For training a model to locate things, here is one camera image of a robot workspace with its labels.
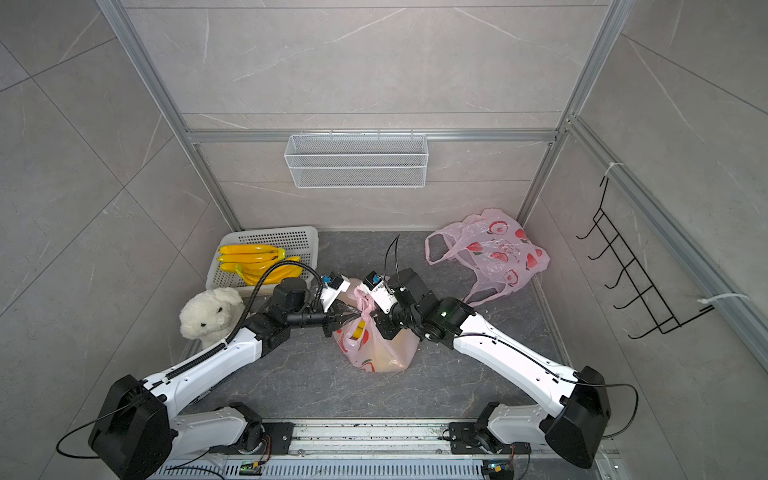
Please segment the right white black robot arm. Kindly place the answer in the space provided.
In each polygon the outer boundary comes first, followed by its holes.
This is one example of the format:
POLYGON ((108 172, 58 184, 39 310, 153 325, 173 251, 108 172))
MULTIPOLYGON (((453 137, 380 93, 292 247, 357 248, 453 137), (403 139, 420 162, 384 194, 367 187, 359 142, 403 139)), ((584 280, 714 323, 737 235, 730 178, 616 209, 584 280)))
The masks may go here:
POLYGON ((532 407, 488 403, 472 428, 469 448, 501 454, 518 443, 546 445, 576 467, 593 466, 601 443, 612 436, 606 430, 612 386, 600 372, 589 366, 577 371, 535 352, 465 302, 438 298, 410 268, 393 276, 373 271, 363 287, 386 339, 409 330, 443 344, 488 366, 535 401, 532 407))

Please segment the pink plastic bag front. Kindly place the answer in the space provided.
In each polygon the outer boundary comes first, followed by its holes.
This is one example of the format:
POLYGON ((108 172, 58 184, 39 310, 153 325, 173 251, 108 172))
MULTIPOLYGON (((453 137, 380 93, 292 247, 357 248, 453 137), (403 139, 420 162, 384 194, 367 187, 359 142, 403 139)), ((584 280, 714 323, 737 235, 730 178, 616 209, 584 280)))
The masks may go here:
POLYGON ((333 339, 350 363, 360 370, 373 373, 395 373, 406 370, 419 346, 419 338, 410 330, 401 330, 393 340, 385 340, 378 332, 374 315, 379 312, 373 299, 363 292, 362 281, 350 280, 351 285, 340 300, 356 307, 360 317, 333 333, 333 339), (366 322, 364 336, 353 340, 358 322, 366 322))

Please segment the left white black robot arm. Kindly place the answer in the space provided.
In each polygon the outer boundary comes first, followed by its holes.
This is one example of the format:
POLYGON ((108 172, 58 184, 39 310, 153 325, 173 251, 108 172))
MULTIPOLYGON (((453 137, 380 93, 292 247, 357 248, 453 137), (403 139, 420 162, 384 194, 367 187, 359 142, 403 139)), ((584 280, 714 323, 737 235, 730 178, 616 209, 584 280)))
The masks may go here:
POLYGON ((147 479, 166 461, 198 451, 252 453, 267 448, 262 418, 241 402, 185 414, 184 409, 227 377, 289 339, 294 328, 319 326, 331 336, 352 314, 339 301, 347 277, 317 275, 311 287, 286 278, 263 305, 248 298, 233 330, 189 359, 138 380, 126 375, 110 388, 99 416, 88 422, 89 459, 120 479, 147 479))

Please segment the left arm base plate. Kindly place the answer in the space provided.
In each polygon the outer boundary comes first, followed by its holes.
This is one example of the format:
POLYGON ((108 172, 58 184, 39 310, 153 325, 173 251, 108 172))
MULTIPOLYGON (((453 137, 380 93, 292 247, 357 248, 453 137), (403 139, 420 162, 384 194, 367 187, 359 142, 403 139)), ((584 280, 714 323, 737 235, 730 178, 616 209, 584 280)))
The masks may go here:
POLYGON ((212 447, 211 453, 227 455, 286 455, 290 449, 294 424, 267 422, 247 426, 241 437, 231 445, 212 447))

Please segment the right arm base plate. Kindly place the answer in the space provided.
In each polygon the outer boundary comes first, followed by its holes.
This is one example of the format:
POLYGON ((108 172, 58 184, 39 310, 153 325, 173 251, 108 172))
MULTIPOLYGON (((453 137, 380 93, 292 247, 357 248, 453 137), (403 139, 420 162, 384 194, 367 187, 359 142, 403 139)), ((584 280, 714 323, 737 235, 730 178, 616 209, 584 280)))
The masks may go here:
POLYGON ((440 439, 450 444, 451 453, 454 455, 532 453, 529 443, 502 443, 487 428, 479 428, 471 422, 450 422, 440 439))

